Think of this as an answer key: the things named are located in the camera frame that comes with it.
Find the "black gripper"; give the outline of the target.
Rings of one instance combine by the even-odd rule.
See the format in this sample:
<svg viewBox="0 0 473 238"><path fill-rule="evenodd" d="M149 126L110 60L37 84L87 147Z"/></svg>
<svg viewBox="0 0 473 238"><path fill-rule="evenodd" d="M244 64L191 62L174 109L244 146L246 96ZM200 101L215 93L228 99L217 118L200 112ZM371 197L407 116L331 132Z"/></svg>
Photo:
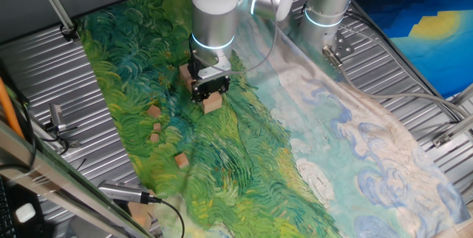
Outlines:
<svg viewBox="0 0 473 238"><path fill-rule="evenodd" d="M203 92L226 93L229 90L231 79L227 76L211 79L210 81L195 81L191 83L191 99L195 103L204 100Z"/></svg>

